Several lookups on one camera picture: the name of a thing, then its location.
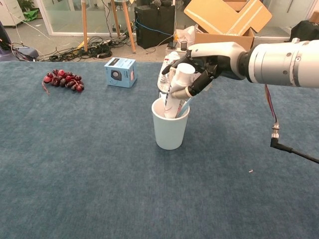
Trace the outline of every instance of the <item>white cabinet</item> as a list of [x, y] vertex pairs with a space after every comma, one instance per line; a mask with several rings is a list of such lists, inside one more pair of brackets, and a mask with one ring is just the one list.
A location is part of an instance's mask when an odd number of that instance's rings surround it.
[[22, 20], [24, 16], [17, 0], [0, 0], [0, 21], [3, 26], [15, 26]]

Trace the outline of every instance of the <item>paper cup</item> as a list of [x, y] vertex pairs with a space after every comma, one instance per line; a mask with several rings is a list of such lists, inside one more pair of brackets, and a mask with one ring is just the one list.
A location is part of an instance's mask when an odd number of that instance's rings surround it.
[[177, 149], [183, 142], [189, 107], [185, 113], [176, 119], [164, 116], [164, 102], [161, 98], [152, 104], [155, 139], [159, 147], [172, 150]]

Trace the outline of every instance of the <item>floor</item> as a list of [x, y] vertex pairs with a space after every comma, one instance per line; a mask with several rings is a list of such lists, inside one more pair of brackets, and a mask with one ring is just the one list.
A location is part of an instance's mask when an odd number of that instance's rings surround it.
[[[83, 41], [83, 37], [81, 36], [49, 36], [45, 28], [43, 19], [36, 19], [32, 22], [29, 22], [29, 24], [36, 28], [38, 31], [25, 23], [18, 25], [16, 29], [10, 27], [6, 27], [5, 29], [12, 42], [20, 43], [21, 38], [21, 41], [24, 43], [24, 45], [36, 48], [40, 55], [50, 54], [55, 51], [55, 48], [57, 48], [57, 50], [62, 50], [66, 48], [77, 47]], [[282, 41], [265, 41], [262, 38], [255, 39], [255, 45], [270, 42], [275, 43]], [[113, 56], [117, 57], [129, 57], [132, 59], [136, 59], [137, 61], [144, 62], [161, 62], [165, 57], [165, 49], [166, 44], [156, 47], [155, 52], [148, 53], [143, 48], [136, 45], [136, 54], [132, 54], [131, 47], [129, 46], [114, 48], [112, 49], [112, 52]], [[107, 62], [108, 60], [109, 58], [86, 59], [83, 61]]]

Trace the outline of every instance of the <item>cardboard box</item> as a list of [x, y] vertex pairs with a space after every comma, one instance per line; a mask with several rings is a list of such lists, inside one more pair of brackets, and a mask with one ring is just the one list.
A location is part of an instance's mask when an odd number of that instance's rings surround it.
[[246, 0], [224, 0], [232, 9], [240, 11], [247, 3]]
[[259, 32], [272, 17], [260, 0], [249, 0], [239, 12], [223, 0], [192, 0], [184, 13], [208, 33], [221, 35], [244, 35], [250, 27]]
[[110, 86], [130, 88], [137, 80], [136, 61], [133, 59], [113, 57], [104, 67]]
[[313, 15], [309, 19], [309, 22], [319, 23], [319, 11], [314, 11]]
[[219, 35], [196, 32], [195, 44], [233, 41], [241, 45], [245, 50], [249, 51], [254, 44], [254, 37], [254, 31], [251, 28], [249, 28], [243, 36]]

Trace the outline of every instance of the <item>blue carpet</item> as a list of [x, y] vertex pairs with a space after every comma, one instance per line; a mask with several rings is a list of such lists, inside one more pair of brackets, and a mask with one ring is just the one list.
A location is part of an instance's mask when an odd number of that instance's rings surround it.
[[[131, 89], [107, 87], [103, 65], [0, 63], [1, 239], [318, 238], [319, 165], [269, 147], [262, 85], [217, 79], [164, 151], [160, 64], [139, 63]], [[48, 96], [53, 68], [82, 75], [84, 92]], [[319, 157], [319, 91], [270, 91], [281, 143]]]

